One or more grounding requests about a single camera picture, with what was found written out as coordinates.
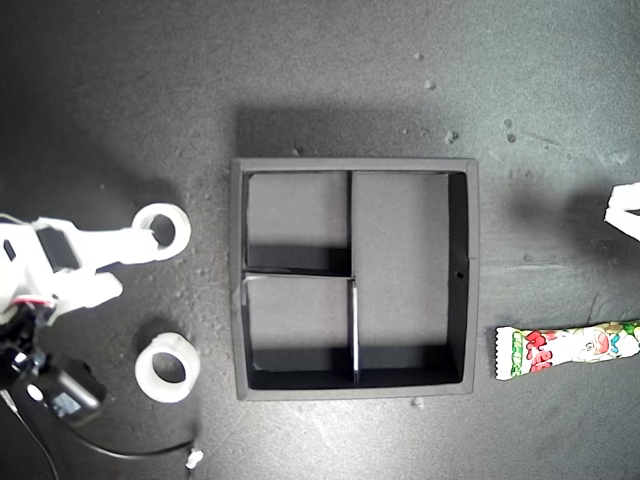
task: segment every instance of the dust speck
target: dust speck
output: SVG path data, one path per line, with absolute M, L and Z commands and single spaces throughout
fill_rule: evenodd
M 458 132 L 454 132 L 453 130 L 449 130 L 444 137 L 444 141 L 449 145 L 453 144 L 456 140 L 460 138 L 460 134 Z
M 424 410 L 424 399 L 422 397 L 416 397 L 411 400 L 411 406 L 418 410 Z

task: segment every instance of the black tray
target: black tray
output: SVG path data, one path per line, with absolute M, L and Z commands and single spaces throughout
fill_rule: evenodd
M 237 159 L 231 182 L 240 399 L 471 392 L 474 160 Z

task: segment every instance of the candy wrapper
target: candy wrapper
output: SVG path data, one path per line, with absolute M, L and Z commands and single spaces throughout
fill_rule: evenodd
M 640 322 L 565 330 L 498 328 L 496 378 L 509 380 L 566 362 L 602 362 L 640 352 Z

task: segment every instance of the white ring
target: white ring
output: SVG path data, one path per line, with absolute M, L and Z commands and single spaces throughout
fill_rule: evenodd
M 131 226 L 133 228 L 151 230 L 151 224 L 160 215 L 167 217 L 173 223 L 175 230 L 173 242 L 169 246 L 161 247 L 158 245 L 155 259 L 167 260 L 187 248 L 191 239 L 191 222 L 189 222 L 189 217 L 181 208 L 170 203 L 152 203 L 136 213 Z
M 153 356 L 168 353 L 184 367 L 184 380 L 170 383 L 156 373 Z M 191 393 L 200 374 L 198 352 L 182 335 L 161 333 L 152 340 L 136 360 L 136 380 L 140 389 L 152 400 L 160 403 L 176 403 Z

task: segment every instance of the dark gray surface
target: dark gray surface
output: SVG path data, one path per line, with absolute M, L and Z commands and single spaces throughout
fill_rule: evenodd
M 638 177 L 639 37 L 631 0 L 3 2 L 2 209 L 105 228 L 163 199 L 194 224 L 183 257 L 119 268 L 121 299 L 50 332 L 113 395 L 85 432 L 161 447 L 197 420 L 207 456 L 196 478 L 639 478 L 638 358 L 508 382 L 492 361 L 499 325 L 640 317 L 640 244 L 602 222 L 610 188 Z M 472 395 L 424 409 L 235 399 L 228 164 L 294 148 L 479 160 Z M 182 324 L 203 355 L 178 405 L 154 404 L 133 379 L 152 318 Z M 3 477 L 48 478 L 5 409 L 0 423 Z M 123 464 L 50 439 L 69 478 L 180 478 L 180 459 Z

